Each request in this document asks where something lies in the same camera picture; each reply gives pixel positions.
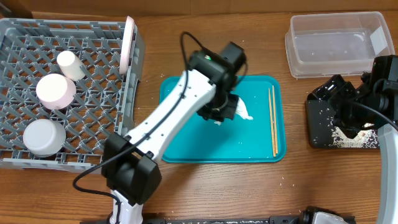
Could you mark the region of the white tissue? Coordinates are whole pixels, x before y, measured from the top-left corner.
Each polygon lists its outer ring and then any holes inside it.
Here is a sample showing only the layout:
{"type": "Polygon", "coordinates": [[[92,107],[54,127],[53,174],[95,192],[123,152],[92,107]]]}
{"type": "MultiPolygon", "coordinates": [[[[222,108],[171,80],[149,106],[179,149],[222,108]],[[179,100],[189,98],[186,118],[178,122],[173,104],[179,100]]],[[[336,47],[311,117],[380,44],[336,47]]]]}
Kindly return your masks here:
{"type": "Polygon", "coordinates": [[[246,105],[240,97],[238,98],[238,103],[237,103],[235,114],[240,116],[242,119],[247,119],[247,120],[254,119],[252,116],[249,115],[246,105]]]}

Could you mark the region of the large white plate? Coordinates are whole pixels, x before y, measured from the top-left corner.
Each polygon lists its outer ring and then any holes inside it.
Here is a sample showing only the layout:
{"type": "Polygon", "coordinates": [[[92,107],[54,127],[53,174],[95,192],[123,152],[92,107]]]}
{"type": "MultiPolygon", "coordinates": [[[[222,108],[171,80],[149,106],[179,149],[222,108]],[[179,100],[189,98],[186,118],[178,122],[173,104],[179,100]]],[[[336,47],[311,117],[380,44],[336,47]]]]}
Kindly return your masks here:
{"type": "Polygon", "coordinates": [[[129,59],[130,59],[130,51],[131,44],[134,37],[134,19],[130,16],[127,16],[123,38],[122,38],[122,47],[120,54],[120,64],[119,64],[119,73],[126,74],[129,68],[129,59]]]}

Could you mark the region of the white paper cup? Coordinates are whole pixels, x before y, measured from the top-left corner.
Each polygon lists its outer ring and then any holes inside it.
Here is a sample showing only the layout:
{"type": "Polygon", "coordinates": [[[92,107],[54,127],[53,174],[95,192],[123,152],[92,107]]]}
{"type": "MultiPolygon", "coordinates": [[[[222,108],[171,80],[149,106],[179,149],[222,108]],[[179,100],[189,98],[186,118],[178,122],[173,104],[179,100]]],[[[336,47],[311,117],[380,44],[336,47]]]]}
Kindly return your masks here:
{"type": "Polygon", "coordinates": [[[63,74],[74,82],[85,77],[85,73],[80,68],[83,63],[72,51],[60,52],[57,55],[57,63],[63,74]]]}

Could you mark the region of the grey-green bowl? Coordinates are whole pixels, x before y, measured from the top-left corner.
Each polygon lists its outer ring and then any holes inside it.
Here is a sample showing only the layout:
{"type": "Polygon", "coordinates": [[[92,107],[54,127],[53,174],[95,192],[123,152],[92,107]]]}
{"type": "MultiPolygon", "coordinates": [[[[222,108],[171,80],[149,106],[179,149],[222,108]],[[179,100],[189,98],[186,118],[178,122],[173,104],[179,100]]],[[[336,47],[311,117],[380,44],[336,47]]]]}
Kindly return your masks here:
{"type": "Polygon", "coordinates": [[[22,138],[30,152],[39,157],[48,157],[63,147],[66,130],[57,121],[38,119],[25,128],[22,138]]]}

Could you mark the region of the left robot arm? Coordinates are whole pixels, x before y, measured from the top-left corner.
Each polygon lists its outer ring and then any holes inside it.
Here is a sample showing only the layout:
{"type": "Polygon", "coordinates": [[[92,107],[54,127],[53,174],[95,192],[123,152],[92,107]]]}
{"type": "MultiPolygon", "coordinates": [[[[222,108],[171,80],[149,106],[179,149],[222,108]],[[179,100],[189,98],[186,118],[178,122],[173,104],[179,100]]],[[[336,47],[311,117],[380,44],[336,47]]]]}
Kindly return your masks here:
{"type": "Polygon", "coordinates": [[[157,163],[194,114],[218,124],[236,114],[252,119],[242,99],[231,93],[241,67],[247,67],[246,55],[233,42],[220,54],[206,48],[194,52],[173,90],[143,123],[107,138],[101,173],[115,197],[110,223],[142,223],[143,204],[162,179],[157,163]]]}

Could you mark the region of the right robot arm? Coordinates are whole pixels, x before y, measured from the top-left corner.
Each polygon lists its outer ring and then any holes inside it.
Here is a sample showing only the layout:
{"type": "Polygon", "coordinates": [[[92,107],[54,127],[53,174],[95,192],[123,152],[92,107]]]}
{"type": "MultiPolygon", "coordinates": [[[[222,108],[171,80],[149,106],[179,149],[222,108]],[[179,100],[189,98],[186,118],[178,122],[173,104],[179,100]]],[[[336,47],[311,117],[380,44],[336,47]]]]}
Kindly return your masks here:
{"type": "Polygon", "coordinates": [[[320,137],[327,125],[350,139],[375,130],[381,153],[381,199],[378,223],[397,223],[397,56],[376,57],[355,88],[341,75],[307,96],[308,134],[320,137]]]}

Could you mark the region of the grey dishwasher rack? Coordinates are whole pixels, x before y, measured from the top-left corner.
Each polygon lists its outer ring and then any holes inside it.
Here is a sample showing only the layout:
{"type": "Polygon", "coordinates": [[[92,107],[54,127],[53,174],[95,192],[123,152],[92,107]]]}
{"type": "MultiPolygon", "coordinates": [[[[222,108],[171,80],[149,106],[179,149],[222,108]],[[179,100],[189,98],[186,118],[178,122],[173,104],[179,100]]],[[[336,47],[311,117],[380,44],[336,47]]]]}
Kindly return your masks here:
{"type": "Polygon", "coordinates": [[[1,20],[1,167],[82,172],[101,162],[112,133],[134,127],[136,87],[142,76],[145,44],[138,31],[131,43],[130,66],[119,71],[123,22],[1,20]],[[84,64],[84,78],[66,108],[50,110],[36,95],[39,80],[61,73],[56,58],[72,51],[84,64]],[[37,119],[51,119],[66,131],[62,148],[39,157],[23,143],[23,132],[37,119]]]}

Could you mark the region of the pile of white rice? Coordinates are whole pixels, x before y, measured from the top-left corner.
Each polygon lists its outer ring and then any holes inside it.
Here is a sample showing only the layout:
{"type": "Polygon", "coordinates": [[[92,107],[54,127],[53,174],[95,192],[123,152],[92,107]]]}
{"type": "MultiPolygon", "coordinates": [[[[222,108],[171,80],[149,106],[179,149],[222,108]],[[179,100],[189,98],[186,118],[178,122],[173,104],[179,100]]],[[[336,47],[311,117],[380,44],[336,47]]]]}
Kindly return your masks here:
{"type": "Polygon", "coordinates": [[[343,131],[336,127],[331,134],[332,143],[330,147],[335,148],[379,148],[379,141],[376,130],[360,131],[353,139],[348,138],[343,131]]]}

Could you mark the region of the black plastic tray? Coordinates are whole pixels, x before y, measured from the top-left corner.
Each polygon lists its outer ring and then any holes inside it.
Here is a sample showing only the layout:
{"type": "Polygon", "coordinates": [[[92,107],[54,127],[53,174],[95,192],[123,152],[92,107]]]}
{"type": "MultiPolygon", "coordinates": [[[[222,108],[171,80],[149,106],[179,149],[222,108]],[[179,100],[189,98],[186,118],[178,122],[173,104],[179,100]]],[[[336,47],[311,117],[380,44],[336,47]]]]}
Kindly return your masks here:
{"type": "Polygon", "coordinates": [[[310,145],[317,149],[339,149],[329,146],[332,131],[337,127],[333,124],[335,111],[329,103],[310,93],[305,101],[305,111],[310,145]]]}

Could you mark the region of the left wooden chopstick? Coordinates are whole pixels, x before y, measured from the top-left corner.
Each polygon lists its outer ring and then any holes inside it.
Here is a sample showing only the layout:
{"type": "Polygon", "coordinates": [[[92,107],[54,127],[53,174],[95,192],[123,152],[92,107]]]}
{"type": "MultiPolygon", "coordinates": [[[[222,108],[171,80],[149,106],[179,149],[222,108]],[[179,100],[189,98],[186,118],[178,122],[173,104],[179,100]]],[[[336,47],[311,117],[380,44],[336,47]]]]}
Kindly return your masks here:
{"type": "Polygon", "coordinates": [[[276,151],[275,151],[275,137],[274,137],[274,122],[273,122],[273,115],[272,115],[272,102],[271,102],[270,88],[268,89],[268,96],[269,96],[269,115],[270,115],[270,124],[271,124],[272,153],[273,153],[273,157],[275,157],[276,151]]]}

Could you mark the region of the wooden chopstick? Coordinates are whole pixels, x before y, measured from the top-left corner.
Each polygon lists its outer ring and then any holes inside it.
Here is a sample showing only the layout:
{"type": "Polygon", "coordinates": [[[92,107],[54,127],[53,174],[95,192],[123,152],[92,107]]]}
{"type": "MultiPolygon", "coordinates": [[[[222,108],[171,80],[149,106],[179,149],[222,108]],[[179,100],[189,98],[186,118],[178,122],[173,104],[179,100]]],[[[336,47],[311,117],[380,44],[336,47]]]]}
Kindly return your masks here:
{"type": "Polygon", "coordinates": [[[273,157],[275,157],[276,151],[275,151],[275,137],[274,137],[274,122],[273,122],[273,115],[272,115],[272,102],[271,102],[270,88],[268,89],[268,96],[269,96],[269,115],[270,115],[270,124],[271,124],[272,153],[273,153],[273,157]]]}
{"type": "Polygon", "coordinates": [[[278,134],[277,134],[277,118],[276,118],[276,107],[275,107],[275,88],[272,86],[272,106],[273,106],[273,124],[274,124],[274,143],[275,143],[275,155],[278,155],[278,134]]]}

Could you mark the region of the teal plastic tray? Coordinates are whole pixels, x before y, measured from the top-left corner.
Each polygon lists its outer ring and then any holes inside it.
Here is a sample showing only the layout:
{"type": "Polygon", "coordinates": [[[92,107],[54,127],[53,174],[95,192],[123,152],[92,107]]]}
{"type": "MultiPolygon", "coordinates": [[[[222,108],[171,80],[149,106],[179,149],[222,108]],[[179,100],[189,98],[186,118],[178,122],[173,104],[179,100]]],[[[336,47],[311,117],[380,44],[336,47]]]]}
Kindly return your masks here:
{"type": "Polygon", "coordinates": [[[233,92],[253,120],[235,115],[222,123],[193,115],[162,156],[169,163],[278,162],[287,152],[279,82],[270,76],[246,76],[233,92]],[[268,89],[275,88],[279,153],[273,157],[268,89]]]}

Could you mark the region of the right wooden chopstick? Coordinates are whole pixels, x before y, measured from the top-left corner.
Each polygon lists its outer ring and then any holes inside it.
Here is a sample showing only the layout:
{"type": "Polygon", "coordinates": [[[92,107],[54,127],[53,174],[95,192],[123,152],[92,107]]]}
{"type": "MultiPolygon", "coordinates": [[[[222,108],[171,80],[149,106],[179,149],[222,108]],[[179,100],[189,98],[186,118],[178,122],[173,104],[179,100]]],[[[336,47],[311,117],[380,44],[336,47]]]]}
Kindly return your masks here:
{"type": "Polygon", "coordinates": [[[278,134],[277,134],[277,118],[276,118],[276,107],[275,107],[275,88],[272,86],[272,106],[273,106],[273,124],[274,124],[274,143],[275,143],[275,155],[278,155],[278,134]]]}

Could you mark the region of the clear plastic container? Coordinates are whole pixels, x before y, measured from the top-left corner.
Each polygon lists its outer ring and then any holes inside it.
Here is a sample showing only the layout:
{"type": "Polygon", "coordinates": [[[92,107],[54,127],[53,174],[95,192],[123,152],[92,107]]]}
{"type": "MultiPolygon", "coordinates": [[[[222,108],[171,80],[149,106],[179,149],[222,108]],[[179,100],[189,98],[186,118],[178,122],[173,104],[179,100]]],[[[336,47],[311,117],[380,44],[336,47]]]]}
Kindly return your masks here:
{"type": "Polygon", "coordinates": [[[360,75],[376,57],[395,48],[380,12],[296,15],[290,19],[285,50],[294,78],[360,75]]]}

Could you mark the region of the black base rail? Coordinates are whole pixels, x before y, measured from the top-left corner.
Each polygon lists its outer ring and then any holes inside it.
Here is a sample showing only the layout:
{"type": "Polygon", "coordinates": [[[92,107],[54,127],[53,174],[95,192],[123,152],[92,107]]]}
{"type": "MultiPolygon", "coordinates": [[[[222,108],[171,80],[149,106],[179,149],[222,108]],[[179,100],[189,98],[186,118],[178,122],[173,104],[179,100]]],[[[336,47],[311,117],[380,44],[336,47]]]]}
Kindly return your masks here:
{"type": "Polygon", "coordinates": [[[143,224],[299,224],[311,223],[315,212],[329,212],[320,207],[307,207],[300,215],[278,215],[268,218],[243,218],[243,219],[190,219],[171,220],[168,218],[144,219],[143,224]]]}

